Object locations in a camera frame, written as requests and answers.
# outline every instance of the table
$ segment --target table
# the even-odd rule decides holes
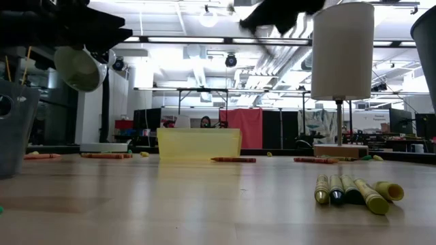
[[[318,174],[402,185],[386,216],[366,206],[322,207]],[[436,168],[399,162],[323,165],[292,157],[257,163],[133,159],[25,161],[0,181],[2,244],[430,244]]]

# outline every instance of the gray bin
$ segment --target gray bin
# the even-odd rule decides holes
[[[35,118],[40,92],[0,79],[0,179],[21,171],[23,157]]]
[[[436,6],[427,10],[410,30],[436,111]]]

